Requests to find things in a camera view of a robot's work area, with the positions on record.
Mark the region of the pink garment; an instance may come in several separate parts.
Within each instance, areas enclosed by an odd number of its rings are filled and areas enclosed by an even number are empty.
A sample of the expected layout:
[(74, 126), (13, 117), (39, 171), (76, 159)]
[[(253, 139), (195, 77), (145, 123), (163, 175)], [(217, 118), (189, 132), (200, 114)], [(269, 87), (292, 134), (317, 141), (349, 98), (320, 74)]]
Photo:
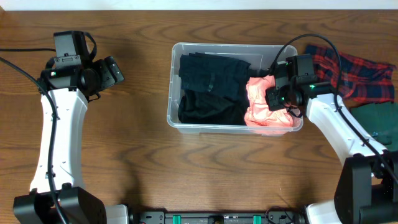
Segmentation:
[(272, 76), (250, 78), (246, 85), (249, 107), (244, 115), (247, 126), (292, 127), (294, 120), (286, 109), (271, 111), (266, 101), (266, 90), (275, 87)]

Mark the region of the black garment with stripe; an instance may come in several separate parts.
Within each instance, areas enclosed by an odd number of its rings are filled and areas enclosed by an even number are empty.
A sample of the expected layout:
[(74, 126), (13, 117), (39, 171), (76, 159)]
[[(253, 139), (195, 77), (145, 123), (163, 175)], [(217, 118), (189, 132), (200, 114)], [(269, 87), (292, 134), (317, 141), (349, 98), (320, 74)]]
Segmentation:
[(249, 106), (246, 85), (257, 71), (244, 60), (217, 55), (190, 53), (180, 57), (178, 75), (183, 90), (210, 93)]

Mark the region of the red plaid shirt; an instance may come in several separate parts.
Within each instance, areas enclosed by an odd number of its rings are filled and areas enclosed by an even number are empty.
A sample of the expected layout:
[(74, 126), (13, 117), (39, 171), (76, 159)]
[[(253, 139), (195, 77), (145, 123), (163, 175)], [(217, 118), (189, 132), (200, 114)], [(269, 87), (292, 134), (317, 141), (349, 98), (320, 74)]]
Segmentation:
[[(321, 82), (336, 86), (339, 66), (333, 49), (321, 45), (308, 45), (304, 51), (313, 58), (314, 72)], [(373, 62), (364, 58), (340, 53), (342, 76), (339, 95), (358, 103), (386, 103), (395, 101), (392, 75), (396, 66)]]

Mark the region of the dark green garment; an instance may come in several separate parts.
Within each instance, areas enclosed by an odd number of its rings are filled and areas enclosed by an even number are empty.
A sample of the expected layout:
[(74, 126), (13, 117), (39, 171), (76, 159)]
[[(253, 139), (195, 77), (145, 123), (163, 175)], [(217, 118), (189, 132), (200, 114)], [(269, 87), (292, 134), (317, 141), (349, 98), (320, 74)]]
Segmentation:
[(371, 103), (351, 109), (351, 114), (376, 141), (397, 150), (397, 103)]

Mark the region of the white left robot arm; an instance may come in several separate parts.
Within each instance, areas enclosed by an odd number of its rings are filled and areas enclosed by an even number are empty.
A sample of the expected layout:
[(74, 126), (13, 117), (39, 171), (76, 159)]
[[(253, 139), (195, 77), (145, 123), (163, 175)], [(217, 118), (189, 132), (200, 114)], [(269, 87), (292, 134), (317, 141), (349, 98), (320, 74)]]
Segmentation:
[(37, 169), (27, 195), (14, 199), (20, 223), (128, 223), (125, 205), (105, 206), (84, 189), (81, 139), (91, 95), (124, 76), (112, 56), (83, 64), (77, 55), (56, 58), (38, 79), (44, 123)]

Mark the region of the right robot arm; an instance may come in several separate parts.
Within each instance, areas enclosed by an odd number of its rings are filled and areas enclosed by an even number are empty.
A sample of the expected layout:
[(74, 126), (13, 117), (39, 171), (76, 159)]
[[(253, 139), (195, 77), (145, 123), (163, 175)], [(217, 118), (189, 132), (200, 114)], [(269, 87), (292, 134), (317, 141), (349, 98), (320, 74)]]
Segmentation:
[(397, 153), (366, 132), (329, 83), (273, 87), (266, 101), (272, 111), (304, 106), (343, 165), (333, 199), (306, 206), (307, 223), (397, 221)]

